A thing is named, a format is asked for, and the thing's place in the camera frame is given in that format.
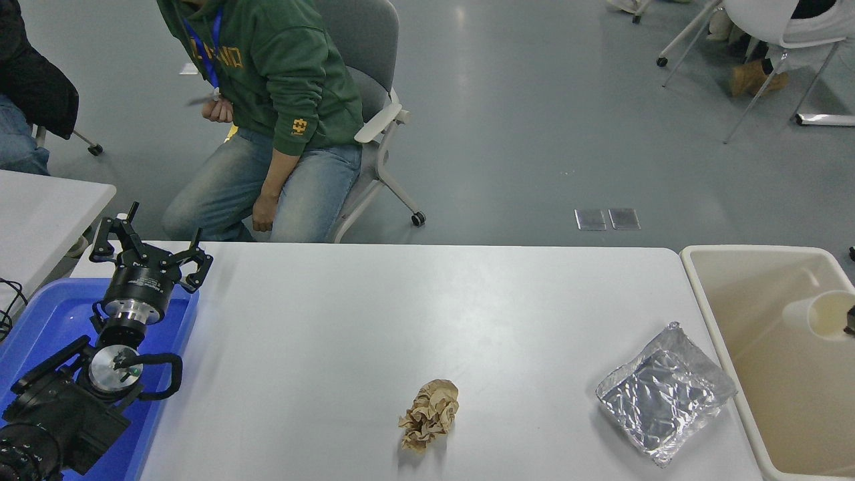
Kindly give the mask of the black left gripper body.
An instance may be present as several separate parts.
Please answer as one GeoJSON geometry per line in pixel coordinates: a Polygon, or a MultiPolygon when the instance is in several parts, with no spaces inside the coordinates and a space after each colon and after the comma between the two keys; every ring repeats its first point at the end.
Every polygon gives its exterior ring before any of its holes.
{"type": "Polygon", "coordinates": [[[175,267],[153,258],[115,261],[104,313],[165,313],[175,286],[175,267]]]}

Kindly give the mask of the person's left hand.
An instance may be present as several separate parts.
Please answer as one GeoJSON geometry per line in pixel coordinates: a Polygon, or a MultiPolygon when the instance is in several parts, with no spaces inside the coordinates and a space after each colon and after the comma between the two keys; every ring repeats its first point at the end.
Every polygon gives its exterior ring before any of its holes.
{"type": "Polygon", "coordinates": [[[279,200],[280,198],[276,194],[265,194],[263,192],[259,195],[252,208],[252,228],[254,231],[272,231],[279,200]]]}

